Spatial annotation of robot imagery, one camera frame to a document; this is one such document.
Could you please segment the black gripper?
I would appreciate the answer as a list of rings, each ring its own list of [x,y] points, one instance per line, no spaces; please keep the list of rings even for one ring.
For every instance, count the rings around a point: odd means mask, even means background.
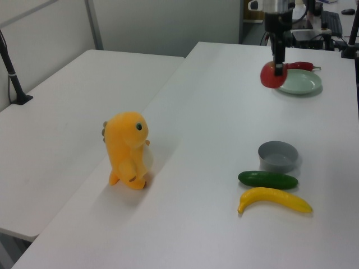
[[[292,11],[264,13],[264,29],[269,32],[271,52],[275,56],[275,76],[282,76],[285,61],[284,32],[292,29]]]

